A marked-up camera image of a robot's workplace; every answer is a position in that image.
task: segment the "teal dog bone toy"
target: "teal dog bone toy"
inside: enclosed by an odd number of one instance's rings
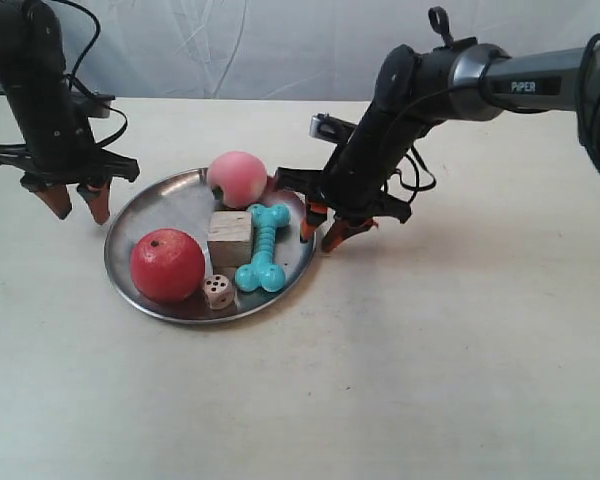
[[[291,221],[289,208],[283,204],[272,207],[251,205],[248,209],[256,228],[256,240],[251,263],[236,270],[236,286],[243,292],[253,292],[262,287],[267,292],[277,292],[284,287],[287,277],[280,265],[273,262],[276,230]]]

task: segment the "pink ball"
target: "pink ball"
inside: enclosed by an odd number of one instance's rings
[[[227,152],[216,158],[207,170],[207,183],[222,190],[229,208],[246,208],[255,203],[267,186],[267,169],[250,153]]]

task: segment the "table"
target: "table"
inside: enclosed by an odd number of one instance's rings
[[[366,104],[116,106],[111,149],[142,173],[115,181],[114,214],[227,150],[321,168],[311,115]],[[20,138],[0,98],[0,143]],[[574,116],[448,123],[419,147],[439,185],[406,225],[204,329],[134,310],[75,191],[59,221],[0,168],[0,480],[600,480],[600,178]]]

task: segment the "metal plate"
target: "metal plate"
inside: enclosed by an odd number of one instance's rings
[[[223,207],[206,185],[205,175],[205,168],[190,170],[140,192],[117,215],[107,234],[104,262],[111,282],[134,307],[162,320],[189,325],[208,324],[228,322],[253,314],[289,292],[305,273],[315,253],[315,236],[306,244],[300,242],[303,201],[292,192],[274,192],[270,179],[259,202],[267,206],[283,202],[291,211],[291,224],[278,230],[276,236],[275,262],[287,274],[287,284],[280,292],[268,293],[262,289],[253,293],[238,291],[234,305],[217,311],[207,307],[201,291],[173,305],[161,305],[146,299],[131,280],[131,251],[144,235],[159,228],[176,228],[198,241],[207,259],[206,276],[221,273],[233,279],[235,269],[212,271],[207,247],[208,225],[213,212]]]

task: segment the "white wall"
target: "white wall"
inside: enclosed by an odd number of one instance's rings
[[[82,0],[103,34],[81,70],[122,96],[368,99],[384,56],[440,44],[427,10],[456,37],[512,55],[583,46],[600,31],[600,0]],[[55,7],[73,62],[93,27]]]

